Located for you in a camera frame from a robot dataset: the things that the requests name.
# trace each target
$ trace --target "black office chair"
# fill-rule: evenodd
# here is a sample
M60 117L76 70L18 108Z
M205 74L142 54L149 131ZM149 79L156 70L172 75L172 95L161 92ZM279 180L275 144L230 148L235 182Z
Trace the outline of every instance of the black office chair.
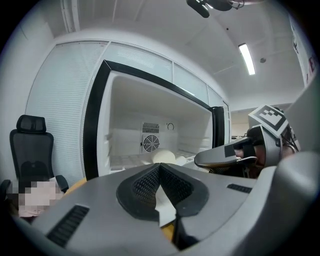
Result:
M47 181L53 178L52 150L54 137L46 132L44 117L22 115L16 123L16 129L10 132L10 145L19 181L19 188L30 182ZM62 175L55 176L56 182L63 192L69 188Z

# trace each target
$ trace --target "fan grille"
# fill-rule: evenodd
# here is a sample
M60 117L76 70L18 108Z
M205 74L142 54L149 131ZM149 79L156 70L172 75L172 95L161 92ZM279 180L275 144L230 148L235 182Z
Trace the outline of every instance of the fan grille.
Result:
M154 135L149 135L143 141L143 147L148 152L156 150L159 147L159 144L158 138Z

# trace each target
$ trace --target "ceiling light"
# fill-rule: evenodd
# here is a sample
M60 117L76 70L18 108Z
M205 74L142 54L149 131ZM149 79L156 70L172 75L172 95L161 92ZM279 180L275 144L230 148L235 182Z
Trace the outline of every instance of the ceiling light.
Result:
M246 43L240 44L239 49L240 49L242 56L244 58L246 67L248 68L249 75L254 75L256 73L255 67L254 67L254 63L252 61L247 44Z

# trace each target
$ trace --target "chair headrest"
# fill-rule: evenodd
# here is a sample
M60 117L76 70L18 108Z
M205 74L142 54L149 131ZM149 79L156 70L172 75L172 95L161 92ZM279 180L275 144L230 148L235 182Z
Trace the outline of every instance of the chair headrest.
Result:
M23 114L16 122L18 132L44 134L47 130L44 117Z

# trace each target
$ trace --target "yellow object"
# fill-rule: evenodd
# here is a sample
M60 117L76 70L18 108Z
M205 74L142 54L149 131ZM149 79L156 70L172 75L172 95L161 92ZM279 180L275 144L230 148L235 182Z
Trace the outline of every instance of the yellow object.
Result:
M83 184L85 184L87 182L87 179L84 177L83 179L79 180L78 182L76 182L72 187L70 187L64 195L68 195L69 193L71 193L72 191L76 190L77 188L81 187ZM164 227L161 228L164 236L171 241L172 237L174 235L174 225L169 224L166 225Z

